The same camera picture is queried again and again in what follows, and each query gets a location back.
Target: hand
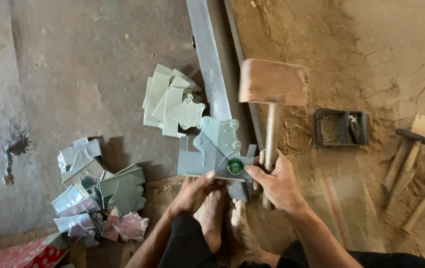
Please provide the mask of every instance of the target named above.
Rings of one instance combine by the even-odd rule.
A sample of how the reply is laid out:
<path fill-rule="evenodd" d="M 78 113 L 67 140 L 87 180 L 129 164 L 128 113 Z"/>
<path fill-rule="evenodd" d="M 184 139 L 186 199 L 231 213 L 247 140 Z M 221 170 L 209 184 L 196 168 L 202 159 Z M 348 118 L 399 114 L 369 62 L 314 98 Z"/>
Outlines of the hand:
<path fill-rule="evenodd" d="M 264 188 L 264 193 L 278 209 L 293 210 L 303 206 L 305 200 L 295 181 L 292 163 L 279 151 L 275 169 L 270 175 L 257 166 L 246 166 L 245 171 Z M 259 163 L 264 164 L 265 151 L 261 151 Z"/>
<path fill-rule="evenodd" d="M 168 207 L 173 218 L 181 214 L 193 215 L 206 199 L 210 192 L 224 187 L 224 181 L 215 180 L 215 172 L 209 171 L 195 180 L 186 177 L 180 192 Z"/>

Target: green bottle cap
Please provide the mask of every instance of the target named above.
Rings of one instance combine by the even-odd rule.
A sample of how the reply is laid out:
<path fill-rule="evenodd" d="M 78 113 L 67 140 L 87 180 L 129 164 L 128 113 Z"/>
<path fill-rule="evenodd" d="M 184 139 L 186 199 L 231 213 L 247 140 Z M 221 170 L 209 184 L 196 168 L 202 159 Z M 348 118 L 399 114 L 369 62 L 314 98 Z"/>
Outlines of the green bottle cap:
<path fill-rule="evenodd" d="M 227 165 L 227 171 L 232 175 L 239 175 L 243 168 L 242 162 L 239 159 L 231 159 Z"/>

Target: man's left hand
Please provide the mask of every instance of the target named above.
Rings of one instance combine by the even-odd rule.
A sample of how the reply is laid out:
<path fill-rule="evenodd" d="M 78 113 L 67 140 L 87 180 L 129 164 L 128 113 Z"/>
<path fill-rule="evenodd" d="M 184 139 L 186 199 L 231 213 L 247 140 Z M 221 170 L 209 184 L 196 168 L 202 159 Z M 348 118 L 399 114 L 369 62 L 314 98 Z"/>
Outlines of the man's left hand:
<path fill-rule="evenodd" d="M 180 192 L 168 208 L 171 216 L 174 218 L 182 214 L 193 215 L 198 211 L 210 192 L 224 187 L 223 184 L 214 178 L 214 171 L 209 171 L 196 180 L 194 177 L 186 177 Z"/>

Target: wet stain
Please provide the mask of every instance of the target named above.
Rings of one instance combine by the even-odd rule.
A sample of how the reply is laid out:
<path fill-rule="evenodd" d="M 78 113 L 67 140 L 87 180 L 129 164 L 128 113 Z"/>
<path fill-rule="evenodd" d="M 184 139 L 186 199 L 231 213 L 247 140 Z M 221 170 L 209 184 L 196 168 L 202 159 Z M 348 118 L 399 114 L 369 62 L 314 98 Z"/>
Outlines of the wet stain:
<path fill-rule="evenodd" d="M 11 134 L 6 140 L 7 145 L 4 147 L 4 160 L 6 161 L 6 171 L 4 172 L 4 184 L 13 185 L 14 176 L 12 175 L 12 156 L 19 156 L 29 151 L 31 141 L 27 137 L 27 130 L 24 129 L 17 133 Z"/>

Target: red paper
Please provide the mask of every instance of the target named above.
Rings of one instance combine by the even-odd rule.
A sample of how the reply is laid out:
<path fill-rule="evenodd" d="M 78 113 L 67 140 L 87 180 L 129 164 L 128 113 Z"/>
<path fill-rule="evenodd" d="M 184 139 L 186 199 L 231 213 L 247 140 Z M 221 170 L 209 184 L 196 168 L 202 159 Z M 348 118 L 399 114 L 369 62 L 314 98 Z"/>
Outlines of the red paper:
<path fill-rule="evenodd" d="M 56 248 L 59 239 L 61 233 L 56 233 L 1 250 L 0 268 L 54 268 L 68 251 L 67 247 Z"/>

